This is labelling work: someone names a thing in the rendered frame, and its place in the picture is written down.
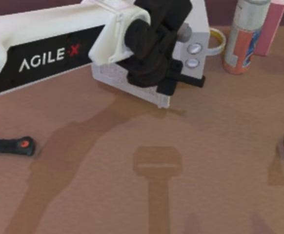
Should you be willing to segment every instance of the black tool handle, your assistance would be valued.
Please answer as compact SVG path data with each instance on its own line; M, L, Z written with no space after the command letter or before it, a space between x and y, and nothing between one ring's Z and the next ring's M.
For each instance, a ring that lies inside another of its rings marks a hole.
M35 142L25 136L20 139L0 139L0 153L32 156L35 153Z

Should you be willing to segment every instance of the agile-x logo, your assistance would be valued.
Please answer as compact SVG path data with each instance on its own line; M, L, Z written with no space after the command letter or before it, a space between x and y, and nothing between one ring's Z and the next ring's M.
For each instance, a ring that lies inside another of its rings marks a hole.
M72 45L69 50L67 50L67 54L70 57L79 54L80 44ZM42 55L34 55L31 59L24 58L23 62L20 65L19 72L21 73L24 70L30 70L32 68L38 68L40 66L44 66L47 64L51 64L57 61L61 61L65 59L65 47L58 49L55 53L54 51L45 52Z

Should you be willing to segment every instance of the button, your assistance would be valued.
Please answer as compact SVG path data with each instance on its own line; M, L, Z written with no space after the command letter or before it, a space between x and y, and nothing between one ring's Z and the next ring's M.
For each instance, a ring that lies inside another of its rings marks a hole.
M196 68L198 67L200 64L200 62L195 59L195 58L192 58L192 59L188 59L186 62L185 62L185 65L190 68L190 69L193 69L193 68Z
M187 48L188 53L195 55L198 54L200 51L202 51L203 47L201 44L195 43L192 45L189 45Z

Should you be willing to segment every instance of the pink box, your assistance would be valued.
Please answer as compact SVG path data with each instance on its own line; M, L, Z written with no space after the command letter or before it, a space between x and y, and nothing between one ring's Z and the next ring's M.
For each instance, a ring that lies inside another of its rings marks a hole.
M272 0L254 54L267 56L284 14L284 0Z

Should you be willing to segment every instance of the brown tabletop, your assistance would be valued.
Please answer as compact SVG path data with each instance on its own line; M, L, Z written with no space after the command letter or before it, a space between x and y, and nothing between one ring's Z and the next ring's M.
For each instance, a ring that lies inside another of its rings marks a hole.
M0 234L284 234L284 27L242 76L208 58L171 109L83 68L0 97Z

